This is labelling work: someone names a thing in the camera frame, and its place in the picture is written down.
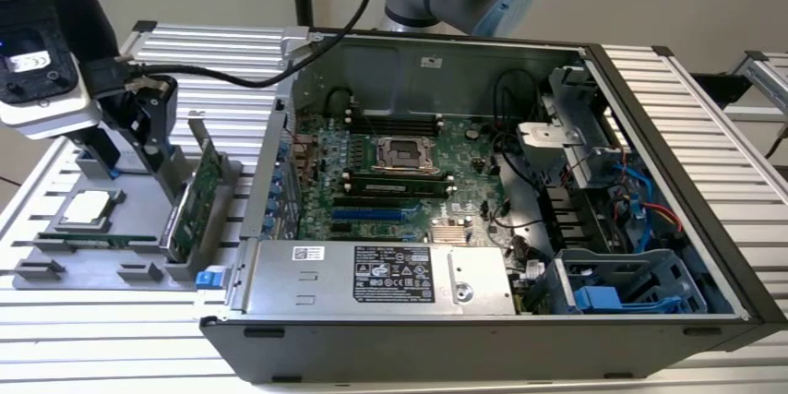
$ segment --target capacitor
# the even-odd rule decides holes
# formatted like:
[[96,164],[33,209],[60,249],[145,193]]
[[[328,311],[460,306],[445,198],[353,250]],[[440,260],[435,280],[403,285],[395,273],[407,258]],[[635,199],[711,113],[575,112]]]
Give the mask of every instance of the capacitor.
[[273,226],[276,225],[276,219],[273,219],[272,217],[265,217],[263,219],[263,231],[269,231],[273,229]]
[[468,131],[465,131],[465,138],[468,140],[477,141],[480,137],[481,135],[479,134],[479,131],[476,131],[475,129],[469,129]]
[[271,185],[271,187],[268,188],[268,196],[269,197],[279,197],[281,194],[281,186],[279,185]]
[[280,208],[280,203],[275,199],[271,198],[265,203],[265,211],[276,212],[276,210],[279,208]]

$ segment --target power cable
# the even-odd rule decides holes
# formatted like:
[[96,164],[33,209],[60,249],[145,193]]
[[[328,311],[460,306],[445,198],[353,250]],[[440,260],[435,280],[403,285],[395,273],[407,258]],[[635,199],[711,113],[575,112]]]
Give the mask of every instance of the power cable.
[[336,46],[340,40],[347,36],[349,31],[359,23],[359,19],[369,5],[369,0],[361,0],[361,4],[359,5],[359,9],[356,10],[356,14],[347,22],[345,27],[341,31],[323,44],[317,46],[317,49],[307,56],[304,60],[297,62],[289,68],[280,72],[273,78],[268,78],[261,81],[253,81],[244,78],[237,78],[233,75],[223,73],[220,71],[215,71],[213,69],[203,68],[200,66],[191,66],[191,65],[157,65],[157,66],[136,66],[135,69],[140,75],[148,76],[155,74],[188,74],[192,76],[201,76],[207,78],[215,78],[217,80],[223,80],[229,82],[240,87],[245,88],[268,88],[272,85],[280,83],[283,80],[289,78],[297,71],[304,69],[315,60],[317,60],[323,54],[325,54],[331,48]]

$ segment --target black cable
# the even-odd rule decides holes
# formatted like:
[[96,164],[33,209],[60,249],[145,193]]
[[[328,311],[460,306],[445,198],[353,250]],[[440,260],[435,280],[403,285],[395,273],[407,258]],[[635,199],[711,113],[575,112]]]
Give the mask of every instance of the black cable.
[[23,186],[23,184],[20,184],[17,181],[15,181],[15,180],[11,180],[11,179],[8,179],[7,177],[4,177],[4,176],[1,176],[1,175],[0,175],[0,180],[1,180],[3,182],[5,182],[7,184],[9,184],[9,185],[15,185],[15,186],[17,186],[17,187],[19,187],[19,186]]
[[353,90],[348,87],[333,87],[328,94],[325,95],[325,100],[323,102],[323,116],[324,117],[329,117],[331,116],[331,112],[329,112],[329,105],[331,105],[331,97],[333,96],[335,93],[344,91],[347,93],[347,95],[349,97],[353,97]]
[[[495,139],[492,140],[492,146],[495,147],[495,143],[496,141],[501,138],[501,137],[515,137],[511,134],[507,133],[500,133]],[[517,169],[517,167],[515,166],[515,162],[512,161],[512,159],[507,156],[507,146],[505,144],[501,144],[501,157],[504,158],[504,161],[507,162],[508,167],[511,168],[512,172],[515,174],[517,174],[517,176],[523,179],[523,181],[531,185],[531,187],[533,187],[533,190],[541,194],[541,188],[537,185],[537,183],[525,175],[523,174],[523,172]]]
[[[501,88],[501,83],[504,81],[504,78],[509,75],[509,74],[515,74],[515,73],[521,73],[525,75],[525,77],[528,78],[528,80],[531,81],[531,84],[533,85],[533,92],[535,92],[535,107],[531,109],[531,114],[533,114],[533,111],[536,109],[536,107],[539,107],[539,97],[541,96],[541,91],[539,90],[539,83],[536,78],[533,77],[533,75],[531,74],[531,72],[524,69],[524,68],[509,68],[507,71],[504,71],[497,78],[495,79],[495,83],[492,84],[492,122],[496,123],[497,121],[497,107],[499,107],[499,90]],[[509,97],[513,97],[513,94],[511,93],[511,90],[507,89],[507,92],[511,94]],[[504,120],[504,122],[507,121],[507,114],[504,112],[504,104],[501,103],[501,118]]]
[[136,66],[137,73],[141,75],[153,75],[153,74],[188,74],[193,76],[203,76],[207,78],[215,78],[217,80],[223,80],[229,82],[240,87],[245,88],[268,88],[269,86],[280,83],[283,80],[289,78],[297,71],[304,69],[315,60],[325,54],[333,46],[340,42],[340,40],[347,36],[349,31],[359,23],[359,19],[367,9],[367,5],[369,4],[369,0],[361,0],[361,4],[359,5],[359,9],[356,10],[356,14],[347,22],[345,27],[343,30],[323,44],[317,47],[317,49],[309,54],[309,56],[301,60],[299,63],[292,65],[284,71],[280,72],[277,76],[273,78],[268,78],[261,81],[247,80],[244,78],[237,78],[227,73],[220,71],[215,71],[213,69],[203,68],[200,66],[189,66],[189,65],[156,65],[156,66]]
[[495,222],[495,224],[497,226],[500,226],[501,228],[508,228],[509,230],[513,230],[513,229],[524,228],[525,226],[531,226],[531,225],[535,225],[537,223],[543,223],[544,222],[543,219],[536,219],[535,221],[529,221],[528,223],[523,223],[520,225],[505,225],[505,224],[501,223],[501,221],[497,220],[497,214],[499,214],[499,212],[501,212],[501,207],[503,207],[503,205],[500,205],[495,209],[495,211],[492,212],[492,217],[491,217],[491,219]]
[[777,152],[777,148],[780,147],[780,143],[783,143],[783,137],[777,137],[775,139],[775,143],[772,143],[772,148],[768,149],[764,157],[769,158],[775,155],[775,152]]

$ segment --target electronic component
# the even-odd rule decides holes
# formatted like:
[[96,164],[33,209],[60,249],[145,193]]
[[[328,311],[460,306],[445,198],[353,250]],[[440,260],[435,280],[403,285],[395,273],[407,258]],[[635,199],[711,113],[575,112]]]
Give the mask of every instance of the electronic component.
[[456,246],[468,246],[465,239],[465,228],[463,226],[433,226],[429,229],[432,233],[432,242],[436,244],[451,244]]
[[335,197],[333,207],[403,208],[403,199],[395,197]]
[[84,231],[92,228],[101,230],[108,222],[107,213],[121,199],[123,192],[80,191],[73,196],[55,229],[68,231],[71,227],[73,231]]
[[200,246],[208,226],[208,217],[221,180],[221,155],[207,138],[201,142],[200,165],[185,186],[180,205],[173,209],[165,230],[163,249],[172,260],[185,262],[193,247]]
[[495,156],[491,156],[491,170],[488,171],[489,175],[501,175],[501,165],[497,164],[497,160]]
[[435,174],[432,140],[425,137],[381,137],[377,140],[377,165],[381,173]]
[[484,170],[484,165],[487,165],[487,161],[480,157],[473,157],[471,159],[471,166],[473,168],[473,171],[476,171],[477,173],[481,173],[481,171]]
[[331,232],[332,233],[349,233],[353,230],[353,225],[349,223],[332,223],[331,224]]
[[379,115],[356,115],[349,120],[351,134],[369,134],[375,136],[425,136],[435,137],[440,133],[443,120],[437,119],[400,119]]
[[448,198],[456,187],[452,176],[389,176],[344,174],[344,190],[351,196]]
[[491,217],[491,204],[487,200],[483,201],[481,205],[479,206],[479,216],[481,217],[483,221],[488,220]]
[[335,209],[333,219],[345,221],[403,221],[403,211],[399,209]]
[[477,130],[469,129],[468,131],[465,131],[465,138],[468,140],[472,140],[473,142],[476,142],[480,137],[481,137],[481,135],[479,134]]

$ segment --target blue plastic clip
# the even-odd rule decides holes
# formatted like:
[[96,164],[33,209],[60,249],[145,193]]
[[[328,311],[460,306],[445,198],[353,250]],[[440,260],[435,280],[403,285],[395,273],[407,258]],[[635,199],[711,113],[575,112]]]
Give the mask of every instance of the blue plastic clip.
[[681,307],[681,297],[665,297],[652,304],[623,304],[612,286],[584,286],[575,291],[577,308],[587,314],[669,314]]
[[199,290],[220,290],[224,284],[224,272],[200,271],[195,279]]

